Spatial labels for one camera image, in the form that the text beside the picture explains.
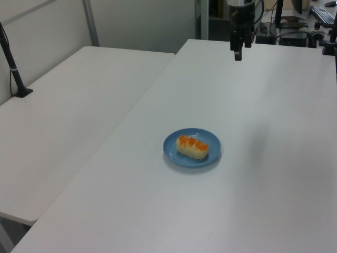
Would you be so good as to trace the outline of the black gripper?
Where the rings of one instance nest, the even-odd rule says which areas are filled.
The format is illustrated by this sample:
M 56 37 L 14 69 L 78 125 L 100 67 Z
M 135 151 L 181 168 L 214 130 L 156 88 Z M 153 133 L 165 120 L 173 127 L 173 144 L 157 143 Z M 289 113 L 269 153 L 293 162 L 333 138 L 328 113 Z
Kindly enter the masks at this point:
M 243 5 L 229 4 L 230 21 L 234 28 L 244 32 L 245 48 L 252 46 L 252 30 L 255 22 L 255 3 L 244 3 Z M 242 45 L 240 33 L 232 31 L 230 35 L 230 50 L 234 53 L 236 61 L 242 60 Z

